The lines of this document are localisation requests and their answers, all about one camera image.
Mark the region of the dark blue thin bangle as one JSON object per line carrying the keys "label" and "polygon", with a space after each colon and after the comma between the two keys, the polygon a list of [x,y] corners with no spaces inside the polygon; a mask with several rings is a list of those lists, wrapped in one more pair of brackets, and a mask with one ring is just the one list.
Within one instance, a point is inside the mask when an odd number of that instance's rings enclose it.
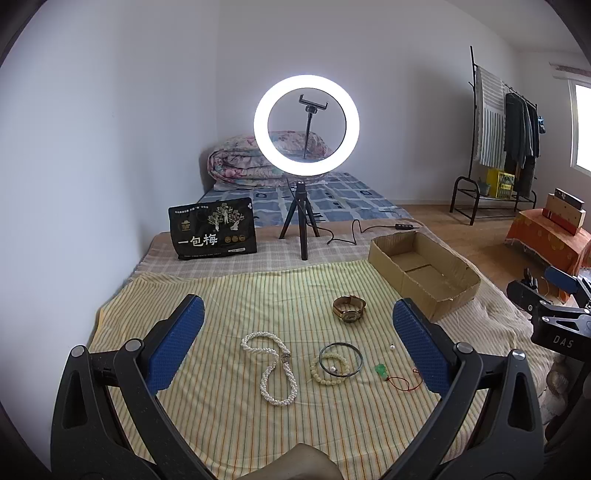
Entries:
{"label": "dark blue thin bangle", "polygon": [[[325,367],[335,365],[339,373],[335,376],[329,375],[322,369],[320,363],[324,364]],[[349,379],[358,375],[363,369],[363,364],[365,364],[365,359],[360,349],[348,342],[329,343],[322,347],[320,353],[318,353],[318,366],[335,379]]]}

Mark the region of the orange covered stool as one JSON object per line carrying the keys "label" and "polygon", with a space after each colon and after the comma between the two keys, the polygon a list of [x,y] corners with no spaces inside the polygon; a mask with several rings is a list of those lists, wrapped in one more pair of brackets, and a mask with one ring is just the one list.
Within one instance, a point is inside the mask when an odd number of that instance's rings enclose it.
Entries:
{"label": "orange covered stool", "polygon": [[520,211],[513,220],[505,243],[518,242],[547,264],[572,276],[590,267],[590,233],[581,228],[572,235],[543,215],[542,209]]}

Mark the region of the black clothes rack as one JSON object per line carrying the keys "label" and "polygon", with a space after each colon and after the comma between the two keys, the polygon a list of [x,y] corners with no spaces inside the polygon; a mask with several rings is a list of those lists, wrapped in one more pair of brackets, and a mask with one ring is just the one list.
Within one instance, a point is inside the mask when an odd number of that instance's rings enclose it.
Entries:
{"label": "black clothes rack", "polygon": [[509,219],[522,211],[521,205],[536,208],[538,204],[537,192],[532,189],[527,196],[512,190],[506,198],[492,196],[492,185],[475,177],[475,164],[478,140],[478,116],[481,109],[477,102],[477,71],[479,65],[475,61],[474,47],[470,46],[472,81],[469,85],[473,94],[472,139],[468,173],[456,178],[451,196],[449,213],[459,214],[473,226],[477,220]]}

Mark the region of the open cardboard box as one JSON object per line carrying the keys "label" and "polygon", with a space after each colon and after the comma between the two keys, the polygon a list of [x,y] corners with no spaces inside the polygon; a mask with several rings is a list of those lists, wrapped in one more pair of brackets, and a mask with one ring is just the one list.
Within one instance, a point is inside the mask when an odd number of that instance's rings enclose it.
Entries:
{"label": "open cardboard box", "polygon": [[473,300],[481,284],[465,260],[418,231],[374,238],[369,262],[433,323]]}

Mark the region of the yellow box on rack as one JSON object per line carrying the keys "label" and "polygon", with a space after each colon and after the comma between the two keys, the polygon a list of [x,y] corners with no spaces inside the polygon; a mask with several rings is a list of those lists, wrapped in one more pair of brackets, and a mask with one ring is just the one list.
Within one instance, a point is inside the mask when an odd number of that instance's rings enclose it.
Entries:
{"label": "yellow box on rack", "polygon": [[486,183],[490,186],[489,197],[510,200],[514,191],[515,176],[503,170],[489,168]]}

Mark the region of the dark hanging clothes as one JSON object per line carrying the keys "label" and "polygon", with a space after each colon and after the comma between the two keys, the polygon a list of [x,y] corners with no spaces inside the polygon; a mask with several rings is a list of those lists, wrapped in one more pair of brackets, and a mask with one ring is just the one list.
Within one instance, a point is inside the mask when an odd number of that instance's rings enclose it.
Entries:
{"label": "dark hanging clothes", "polygon": [[505,96],[505,120],[504,171],[515,176],[515,192],[529,197],[540,156],[537,108],[519,94],[509,92]]}

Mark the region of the brown leather wristwatch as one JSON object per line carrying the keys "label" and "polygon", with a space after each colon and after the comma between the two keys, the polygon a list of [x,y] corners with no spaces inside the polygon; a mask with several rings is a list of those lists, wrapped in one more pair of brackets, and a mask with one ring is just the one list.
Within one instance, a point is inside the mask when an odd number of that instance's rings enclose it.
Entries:
{"label": "brown leather wristwatch", "polygon": [[355,323],[365,315],[367,302],[356,296],[342,296],[332,304],[332,313],[345,323]]}

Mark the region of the yellow striped cloth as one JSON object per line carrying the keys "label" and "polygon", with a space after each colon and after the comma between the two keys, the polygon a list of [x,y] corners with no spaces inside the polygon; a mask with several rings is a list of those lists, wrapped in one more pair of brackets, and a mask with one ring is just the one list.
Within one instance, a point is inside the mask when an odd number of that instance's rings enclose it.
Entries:
{"label": "yellow striped cloth", "polygon": [[[438,403],[394,331],[397,292],[365,260],[217,278],[145,273],[100,310],[91,350],[143,337],[189,294],[204,300],[204,327],[159,400],[222,479],[299,443],[328,454],[346,478],[376,479]],[[345,323],[332,304],[352,295],[367,307]],[[322,347],[337,341],[362,352],[358,375],[335,379],[318,366]]]}

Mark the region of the black snack bag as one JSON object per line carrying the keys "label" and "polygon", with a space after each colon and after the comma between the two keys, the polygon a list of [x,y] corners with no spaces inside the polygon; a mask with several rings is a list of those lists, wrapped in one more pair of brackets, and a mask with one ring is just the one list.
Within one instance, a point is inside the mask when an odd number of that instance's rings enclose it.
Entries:
{"label": "black snack bag", "polygon": [[172,246],[179,260],[257,252],[249,198],[170,207],[168,217]]}

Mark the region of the window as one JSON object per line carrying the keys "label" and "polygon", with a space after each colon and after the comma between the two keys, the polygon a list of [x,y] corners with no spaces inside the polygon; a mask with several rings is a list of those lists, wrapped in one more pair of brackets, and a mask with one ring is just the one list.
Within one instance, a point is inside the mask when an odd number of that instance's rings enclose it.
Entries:
{"label": "window", "polygon": [[571,166],[589,176],[591,173],[591,89],[588,83],[570,80],[572,116]]}

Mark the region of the striped hanging cloth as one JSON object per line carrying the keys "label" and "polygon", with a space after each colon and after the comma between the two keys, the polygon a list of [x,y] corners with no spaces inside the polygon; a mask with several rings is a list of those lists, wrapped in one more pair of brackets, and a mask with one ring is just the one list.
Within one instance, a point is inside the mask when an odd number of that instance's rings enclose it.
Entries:
{"label": "striped hanging cloth", "polygon": [[475,70],[475,159],[502,170],[505,164],[505,87],[500,78],[481,66]]}

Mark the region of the blue patterned bed sheet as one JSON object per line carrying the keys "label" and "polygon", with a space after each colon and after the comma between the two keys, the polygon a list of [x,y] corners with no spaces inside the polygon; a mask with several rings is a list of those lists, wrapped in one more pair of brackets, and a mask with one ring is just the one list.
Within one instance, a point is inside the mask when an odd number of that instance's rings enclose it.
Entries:
{"label": "blue patterned bed sheet", "polygon": [[[253,189],[221,189],[214,186],[200,202],[211,203],[249,197],[256,227],[281,226],[294,198],[296,181],[280,179],[276,185]],[[411,215],[376,190],[346,172],[332,172],[318,182],[308,183],[308,200],[315,220],[340,222],[376,219],[405,219]]]}

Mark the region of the black tripod stand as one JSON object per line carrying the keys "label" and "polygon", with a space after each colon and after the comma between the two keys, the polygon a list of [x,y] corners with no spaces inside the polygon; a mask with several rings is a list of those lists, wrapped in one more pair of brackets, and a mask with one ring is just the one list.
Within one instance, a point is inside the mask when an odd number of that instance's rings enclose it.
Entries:
{"label": "black tripod stand", "polygon": [[320,229],[315,221],[315,215],[312,211],[311,201],[308,199],[307,186],[305,182],[298,180],[294,189],[287,187],[288,192],[293,195],[290,203],[290,209],[287,211],[287,218],[283,222],[280,230],[280,239],[286,238],[287,229],[290,227],[294,214],[297,214],[298,234],[300,235],[301,260],[308,261],[308,227],[311,227],[315,237],[320,237]]}

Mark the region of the folded floral quilt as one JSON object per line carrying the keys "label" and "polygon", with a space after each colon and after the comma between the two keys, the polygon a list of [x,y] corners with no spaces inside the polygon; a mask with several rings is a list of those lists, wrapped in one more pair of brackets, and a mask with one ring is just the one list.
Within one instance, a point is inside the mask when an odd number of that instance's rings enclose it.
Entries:
{"label": "folded floral quilt", "polygon": [[[308,136],[304,157],[304,131],[270,132],[273,146],[291,160],[317,161],[332,155],[332,148],[315,132]],[[274,188],[283,185],[287,174],[260,152],[256,138],[238,135],[218,144],[207,159],[207,172],[217,191]]]}

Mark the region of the black phone holder clamp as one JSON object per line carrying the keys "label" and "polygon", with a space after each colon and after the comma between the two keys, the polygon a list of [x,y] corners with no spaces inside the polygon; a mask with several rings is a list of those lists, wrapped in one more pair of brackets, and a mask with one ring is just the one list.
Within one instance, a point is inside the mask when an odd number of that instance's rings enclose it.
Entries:
{"label": "black phone holder clamp", "polygon": [[303,149],[303,158],[308,158],[308,143],[310,142],[310,133],[311,133],[311,121],[314,119],[314,116],[318,114],[320,111],[325,111],[328,108],[328,104],[318,104],[317,102],[308,100],[304,98],[304,95],[300,95],[298,98],[298,103],[304,105],[305,111],[307,112],[307,125],[305,126],[305,133],[304,133],[304,149]]}

